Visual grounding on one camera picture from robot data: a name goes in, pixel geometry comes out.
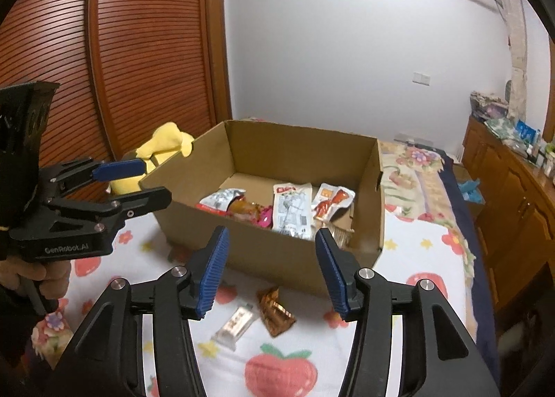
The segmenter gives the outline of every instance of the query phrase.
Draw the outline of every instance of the yellow plush toy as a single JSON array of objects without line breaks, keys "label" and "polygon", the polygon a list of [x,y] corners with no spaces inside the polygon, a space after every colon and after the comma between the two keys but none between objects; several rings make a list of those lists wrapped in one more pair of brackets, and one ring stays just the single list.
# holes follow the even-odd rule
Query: yellow plush toy
[{"label": "yellow plush toy", "polygon": [[[193,140],[191,135],[179,131],[175,123],[168,122],[157,128],[150,140],[137,148],[136,151],[126,154],[123,159],[142,159],[146,164],[146,173],[148,174],[178,151],[181,151],[181,154],[185,157],[190,155],[193,150]],[[141,190],[139,181],[145,176],[146,174],[110,182],[112,193],[124,195],[139,192]]]}]

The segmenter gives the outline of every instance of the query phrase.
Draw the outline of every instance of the white wall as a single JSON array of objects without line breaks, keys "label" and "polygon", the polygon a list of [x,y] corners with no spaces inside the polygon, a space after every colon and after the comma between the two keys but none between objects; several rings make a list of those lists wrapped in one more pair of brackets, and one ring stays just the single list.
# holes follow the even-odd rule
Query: white wall
[{"label": "white wall", "polygon": [[402,132],[454,152],[470,92],[504,95],[511,76],[492,0],[225,1],[235,118]]},{"label": "white wall", "polygon": [[543,131],[551,84],[549,34],[530,3],[522,3],[528,43],[526,123]]}]

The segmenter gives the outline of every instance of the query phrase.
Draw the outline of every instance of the louvered wardrobe door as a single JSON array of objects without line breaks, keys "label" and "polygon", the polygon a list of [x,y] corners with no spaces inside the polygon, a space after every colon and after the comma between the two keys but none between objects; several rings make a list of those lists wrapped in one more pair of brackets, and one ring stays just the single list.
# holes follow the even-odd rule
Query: louvered wardrobe door
[{"label": "louvered wardrobe door", "polygon": [[[84,41],[85,0],[17,0],[0,25],[0,86],[30,80],[59,82],[41,165],[108,151],[95,110]],[[102,186],[89,186],[79,198],[101,198]]]},{"label": "louvered wardrobe door", "polygon": [[98,0],[102,79],[121,151],[166,121],[195,137],[214,124],[200,8],[201,0]]}]

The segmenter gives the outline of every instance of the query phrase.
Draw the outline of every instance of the wooden dresser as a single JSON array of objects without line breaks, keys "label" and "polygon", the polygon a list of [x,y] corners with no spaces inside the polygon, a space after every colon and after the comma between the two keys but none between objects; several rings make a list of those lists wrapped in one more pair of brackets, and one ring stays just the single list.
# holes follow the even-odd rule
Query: wooden dresser
[{"label": "wooden dresser", "polygon": [[486,200],[476,229],[498,314],[546,264],[555,271],[555,187],[472,117],[462,162]]}]

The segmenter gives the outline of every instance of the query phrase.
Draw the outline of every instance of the metal pivot bolt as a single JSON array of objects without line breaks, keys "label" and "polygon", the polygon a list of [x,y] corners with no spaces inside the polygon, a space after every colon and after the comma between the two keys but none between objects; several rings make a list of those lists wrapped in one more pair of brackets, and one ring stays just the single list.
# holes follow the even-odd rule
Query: metal pivot bolt
[{"label": "metal pivot bolt", "polygon": [[374,275],[375,275],[374,271],[372,269],[368,269],[367,267],[359,270],[360,278],[364,278],[365,280],[369,280],[373,278]]},{"label": "metal pivot bolt", "polygon": [[171,270],[171,274],[174,275],[174,277],[176,278],[182,277],[186,273],[187,273],[187,269],[185,268],[185,266],[175,266]]},{"label": "metal pivot bolt", "polygon": [[420,287],[424,289],[424,291],[431,291],[436,287],[432,280],[422,280],[420,281]]},{"label": "metal pivot bolt", "polygon": [[123,289],[126,286],[126,281],[123,278],[116,278],[110,283],[110,287],[119,291],[119,289]]}]

